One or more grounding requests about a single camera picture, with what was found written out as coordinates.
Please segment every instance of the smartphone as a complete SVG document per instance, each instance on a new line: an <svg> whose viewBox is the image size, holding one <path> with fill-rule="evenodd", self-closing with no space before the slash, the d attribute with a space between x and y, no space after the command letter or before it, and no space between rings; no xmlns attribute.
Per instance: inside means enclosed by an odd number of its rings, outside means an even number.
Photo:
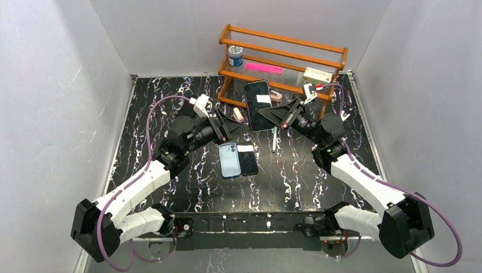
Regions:
<svg viewBox="0 0 482 273"><path fill-rule="evenodd" d="M244 85L244 95L251 130L258 132L272 129L273 123L257 112L259 109L271 107L268 82L264 80L247 82Z"/></svg>
<svg viewBox="0 0 482 273"><path fill-rule="evenodd" d="M224 178L241 175L236 143L231 142L219 145L219 161L221 161L221 174Z"/></svg>
<svg viewBox="0 0 482 273"><path fill-rule="evenodd" d="M242 175L255 175L259 172L255 156L255 146L251 141L238 144L238 158Z"/></svg>

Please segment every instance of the phone case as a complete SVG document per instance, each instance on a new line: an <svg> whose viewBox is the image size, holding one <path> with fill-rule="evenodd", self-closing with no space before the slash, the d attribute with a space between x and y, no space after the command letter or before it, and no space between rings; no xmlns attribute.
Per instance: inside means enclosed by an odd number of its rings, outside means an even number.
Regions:
<svg viewBox="0 0 482 273"><path fill-rule="evenodd" d="M221 161L221 174L224 178L241 175L236 143L219 145L219 161Z"/></svg>
<svg viewBox="0 0 482 273"><path fill-rule="evenodd" d="M259 172L252 142L238 144L238 157L242 175L255 175Z"/></svg>

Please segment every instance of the blue smartphone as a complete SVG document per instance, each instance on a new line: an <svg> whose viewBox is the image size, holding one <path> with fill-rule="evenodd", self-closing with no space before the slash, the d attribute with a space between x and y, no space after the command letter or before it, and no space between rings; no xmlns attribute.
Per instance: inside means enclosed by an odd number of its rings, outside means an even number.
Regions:
<svg viewBox="0 0 482 273"><path fill-rule="evenodd" d="M219 145L219 161L221 161L221 174L224 178L241 175L236 143L231 142Z"/></svg>

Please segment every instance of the gray wall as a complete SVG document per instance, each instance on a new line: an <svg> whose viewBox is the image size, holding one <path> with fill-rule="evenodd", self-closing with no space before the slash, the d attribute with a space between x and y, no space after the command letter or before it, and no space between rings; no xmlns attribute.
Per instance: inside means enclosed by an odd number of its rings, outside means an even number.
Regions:
<svg viewBox="0 0 482 273"><path fill-rule="evenodd" d="M348 47L358 65L391 0L90 0L131 74L217 75L227 23Z"/></svg>
<svg viewBox="0 0 482 273"><path fill-rule="evenodd" d="M480 272L482 3L390 5L355 73L389 181L421 192L458 228L462 261L430 272ZM426 258L451 260L449 229L432 213Z"/></svg>
<svg viewBox="0 0 482 273"><path fill-rule="evenodd" d="M130 76L88 0L0 10L0 271L72 272L75 206L105 186Z"/></svg>

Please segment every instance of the black tabletop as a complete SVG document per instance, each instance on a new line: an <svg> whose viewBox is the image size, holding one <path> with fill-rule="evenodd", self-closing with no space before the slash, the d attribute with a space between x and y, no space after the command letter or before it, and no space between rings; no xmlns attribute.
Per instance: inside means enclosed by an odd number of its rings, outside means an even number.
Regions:
<svg viewBox="0 0 482 273"><path fill-rule="evenodd" d="M159 99L171 95L201 95L211 98L209 112L220 108L232 117L233 106L215 100L223 85L223 77L138 78L120 139L115 163L111 170L108 191L127 180L147 160L146 119L149 108ZM368 143L365 127L358 112L347 75L338 77L345 88L343 109L351 114L344 123L347 143L357 158L371 171L378 173ZM244 82L234 81L227 97L244 100ZM287 103L292 93L276 90ZM336 90L326 112L337 112L340 90ZM181 100L167 101L156 109L151 123L153 147L167 134L173 117L181 107ZM313 118L318 117L321 100L309 105ZM241 109L247 122L247 112ZM272 153L273 132L249 131L232 140L252 141L258 158L259 173L224 179L221 176L218 147L210 143L191 153L191 164L169 184L162 186L139 204L136 211L162 202L174 212L282 212L329 208L339 201L347 201L358 208L371 209L345 183L318 168L311 155L314 145L298 132L287 129L278 134L278 149Z"/></svg>

